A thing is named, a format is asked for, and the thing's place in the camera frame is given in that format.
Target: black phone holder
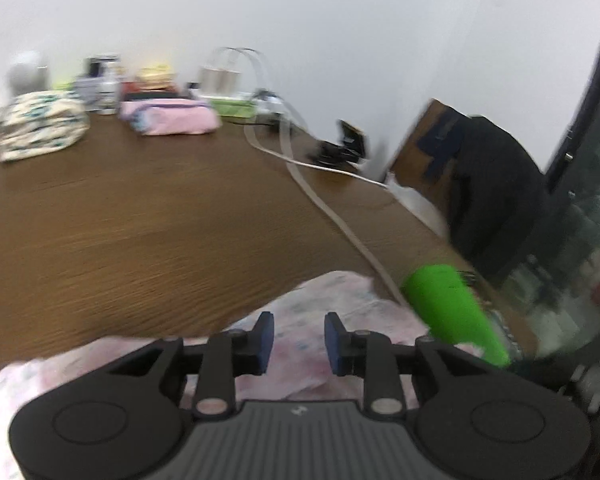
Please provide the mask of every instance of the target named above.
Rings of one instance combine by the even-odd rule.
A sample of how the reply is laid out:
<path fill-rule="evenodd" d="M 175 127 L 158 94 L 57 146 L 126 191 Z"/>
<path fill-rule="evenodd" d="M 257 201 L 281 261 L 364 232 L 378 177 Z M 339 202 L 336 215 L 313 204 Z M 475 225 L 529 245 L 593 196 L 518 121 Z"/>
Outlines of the black phone holder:
<path fill-rule="evenodd" d="M 365 136 L 357 128 L 345 121 L 339 121 L 342 130 L 342 141 L 333 144 L 326 140 L 318 143 L 314 153 L 309 153 L 308 158 L 314 164 L 325 168 L 342 168 L 349 163 L 359 163 L 366 158 Z"/>
<path fill-rule="evenodd" d="M 28 480 L 548 480 L 587 460 L 589 421 L 565 397 L 453 346 L 392 344 L 327 314 L 331 369 L 362 378 L 355 400 L 235 400 L 266 371 L 273 316 L 206 344 L 158 340 L 32 400 L 9 430 Z M 198 375 L 190 409 L 186 377 Z M 420 408 L 400 382 L 411 375 Z"/>

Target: white cable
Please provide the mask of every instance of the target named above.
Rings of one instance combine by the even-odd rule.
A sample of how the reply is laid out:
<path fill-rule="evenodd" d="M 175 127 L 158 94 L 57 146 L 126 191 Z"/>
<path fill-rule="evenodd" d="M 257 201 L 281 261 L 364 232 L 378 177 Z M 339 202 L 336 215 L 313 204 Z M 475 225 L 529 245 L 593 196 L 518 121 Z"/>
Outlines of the white cable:
<path fill-rule="evenodd" d="M 269 155 L 273 155 L 273 156 L 276 156 L 277 158 L 281 158 L 282 160 L 284 160 L 286 162 L 290 162 L 291 164 L 295 164 L 296 166 L 303 166 L 305 168 L 312 168 L 313 170 L 328 171 L 329 173 L 338 173 L 338 174 L 350 176 L 350 177 L 362 180 L 364 182 L 368 182 L 369 184 L 375 184 L 376 186 L 383 187 L 386 189 L 386 184 L 383 184 L 382 182 L 378 182 L 377 180 L 371 180 L 370 178 L 365 178 L 364 176 L 360 176 L 355 173 L 349 173 L 348 171 L 334 170 L 333 168 L 325 168 L 323 166 L 316 166 L 315 164 L 308 164 L 307 162 L 300 162 L 299 160 L 295 160 L 294 158 L 289 158 L 288 156 L 283 155 L 282 153 L 278 153 L 273 150 L 268 150 L 262 144 L 260 144 L 260 142 L 258 141 L 258 138 L 256 137 L 255 132 L 253 130 L 253 126 L 249 123 L 244 125 L 244 136 L 247 138 L 247 142 L 251 146 L 256 148 L 256 150 L 260 150 L 261 152 L 264 152 L 264 153 L 269 153 Z"/>
<path fill-rule="evenodd" d="M 222 67 L 224 70 L 233 70 L 237 59 L 231 57 L 231 54 L 242 54 L 246 57 L 253 67 L 253 71 L 256 76 L 257 85 L 260 88 L 266 88 L 267 86 L 267 78 L 264 74 L 263 64 L 260 61 L 258 56 L 263 56 L 263 54 L 257 50 L 253 50 L 252 48 L 243 48 L 236 46 L 219 46 L 215 48 L 207 59 L 207 65 L 212 68 L 220 68 L 218 66 L 219 59 L 222 56 L 223 52 L 229 52 L 229 57 L 227 61 L 224 63 Z"/>
<path fill-rule="evenodd" d="M 337 215 L 337 213 L 331 209 L 326 203 L 315 193 L 315 191 L 309 186 L 309 183 L 304 179 L 302 173 L 296 168 L 293 164 L 296 162 L 294 159 L 294 152 L 291 147 L 291 126 L 286 115 L 283 115 L 282 122 L 280 124 L 280 147 L 282 148 L 282 153 L 286 156 L 287 162 L 286 167 L 291 174 L 293 180 L 296 181 L 296 184 L 300 186 L 300 188 L 304 191 L 304 193 L 309 197 L 309 199 L 321 209 L 325 215 L 327 215 L 334 224 L 342 231 L 342 233 L 349 239 L 349 242 L 362 254 L 366 260 L 371 264 L 374 270 L 378 273 L 378 276 L 382 279 L 386 287 L 389 289 L 389 292 L 394 297 L 395 301 L 398 304 L 404 307 L 409 307 L 404 296 L 400 292 L 400 289 L 395 285 L 394 280 L 386 271 L 386 269 L 382 266 L 380 261 L 373 256 L 371 251 L 366 248 L 366 246 L 360 241 L 360 239 L 356 236 L 356 234 L 351 230 L 351 228 L 347 225 L 347 223 Z"/>
<path fill-rule="evenodd" d="M 262 60 L 266 60 L 264 58 L 264 54 L 260 51 L 253 50 L 251 48 L 240 48 L 237 49 L 238 52 L 242 53 L 244 56 L 248 57 L 251 60 L 251 63 L 254 65 L 254 70 L 256 70 L 256 63 L 262 69 L 263 63 Z M 298 123 L 304 128 L 305 131 L 308 132 L 308 127 L 304 118 L 300 115 L 300 113 L 291 106 L 291 104 L 287 103 L 284 99 L 278 98 L 282 101 L 282 104 L 285 106 L 286 110 L 290 112 L 292 115 L 296 117 Z M 314 164 L 307 164 L 305 162 L 300 162 L 299 160 L 295 160 L 293 148 L 291 147 L 291 123 L 286 114 L 282 114 L 280 121 L 280 148 L 282 149 L 282 153 L 275 152 L 273 150 L 268 150 L 264 146 L 262 146 L 258 142 L 258 138 L 255 135 L 255 130 L 252 125 L 245 124 L 243 126 L 244 136 L 247 139 L 247 142 L 264 153 L 269 153 L 269 155 L 276 156 L 277 158 L 281 158 L 286 162 L 286 167 L 291 174 L 293 180 L 296 181 L 296 184 L 304 191 L 304 193 L 308 196 L 308 198 L 317 206 L 325 215 L 327 215 L 331 221 L 336 224 L 336 226 L 342 231 L 342 233 L 347 237 L 349 242 L 365 257 L 365 259 L 369 262 L 371 267 L 375 270 L 375 272 L 380 276 L 386 288 L 394 297 L 395 301 L 397 301 L 400 306 L 409 307 L 408 303 L 404 299 L 404 296 L 400 292 L 400 289 L 395 285 L 394 280 L 386 271 L 386 269 L 382 266 L 380 261 L 373 256 L 371 251 L 366 248 L 366 246 L 362 243 L 362 241 L 356 236 L 356 234 L 351 230 L 351 228 L 347 225 L 347 223 L 340 217 L 338 214 L 331 209 L 309 186 L 309 183 L 304 179 L 302 173 L 298 170 L 297 166 L 303 166 L 305 168 L 312 168 L 314 170 L 320 171 L 328 171 L 330 173 L 339 173 L 344 174 L 346 176 L 350 176 L 353 178 L 357 178 L 359 180 L 363 180 L 364 182 L 368 182 L 370 184 L 374 184 L 375 186 L 380 186 L 384 189 L 387 189 L 386 184 L 382 182 L 376 182 L 375 180 L 371 180 L 369 178 L 365 178 L 363 176 L 359 176 L 354 173 L 348 173 L 347 171 L 334 170 L 332 168 L 324 168 L 321 166 L 316 166 Z"/>
<path fill-rule="evenodd" d="M 263 86 L 262 88 L 278 88 L 277 81 L 274 80 L 274 71 L 271 67 L 271 63 L 269 62 L 269 59 L 267 59 L 267 57 L 264 55 L 264 53 L 254 48 L 241 48 L 241 51 L 253 57 L 260 66 L 263 73 L 266 72 L 269 75 L 268 81 L 270 84 L 268 86 Z"/>

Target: wooden table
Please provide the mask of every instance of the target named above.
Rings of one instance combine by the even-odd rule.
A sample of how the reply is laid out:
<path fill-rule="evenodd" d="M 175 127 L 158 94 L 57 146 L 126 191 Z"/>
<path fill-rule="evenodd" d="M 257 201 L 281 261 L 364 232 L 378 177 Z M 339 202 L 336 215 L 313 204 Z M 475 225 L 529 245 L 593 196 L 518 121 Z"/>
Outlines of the wooden table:
<path fill-rule="evenodd" d="M 105 335 L 205 335 L 330 270 L 373 275 L 240 126 L 139 137 L 91 120 L 75 146 L 0 165 L 0 366 Z M 303 172 L 397 282 L 424 264 L 469 268 L 384 190 Z"/>

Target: patterned cloth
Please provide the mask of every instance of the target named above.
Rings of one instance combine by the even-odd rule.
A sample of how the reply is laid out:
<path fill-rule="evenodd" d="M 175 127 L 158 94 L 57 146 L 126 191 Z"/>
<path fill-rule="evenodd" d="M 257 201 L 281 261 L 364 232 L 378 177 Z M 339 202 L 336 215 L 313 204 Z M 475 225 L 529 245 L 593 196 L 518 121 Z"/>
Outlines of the patterned cloth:
<path fill-rule="evenodd" d="M 13 101 L 1 127 L 0 162 L 5 162 L 71 146 L 84 135 L 89 119 L 74 92 L 32 92 Z"/>
<path fill-rule="evenodd" d="M 263 310 L 275 318 L 269 368 L 262 377 L 236 379 L 242 399 L 362 399 L 362 380 L 331 374 L 324 349 L 327 312 L 337 312 L 348 330 L 382 332 L 394 343 L 412 344 L 427 327 L 411 311 L 380 300 L 372 280 L 353 272 L 330 272 L 299 285 L 231 328 L 250 329 Z M 22 476 L 7 440 L 16 410 L 32 398 L 147 344 L 147 339 L 106 337 L 48 360 L 12 364 L 0 371 L 0 480 Z M 199 344 L 204 339 L 186 340 Z M 413 388 L 403 380 L 408 405 L 416 406 Z M 190 405 L 195 380 L 187 382 L 183 406 Z"/>

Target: glass door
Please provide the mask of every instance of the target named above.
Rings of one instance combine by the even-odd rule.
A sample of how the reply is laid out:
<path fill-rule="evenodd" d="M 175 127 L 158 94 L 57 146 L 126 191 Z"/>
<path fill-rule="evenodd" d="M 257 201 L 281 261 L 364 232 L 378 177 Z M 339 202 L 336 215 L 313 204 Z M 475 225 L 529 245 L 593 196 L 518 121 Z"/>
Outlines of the glass door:
<path fill-rule="evenodd" d="M 539 355 L 600 332 L 600 59 L 547 181 L 549 211 L 502 282 L 538 336 Z"/>

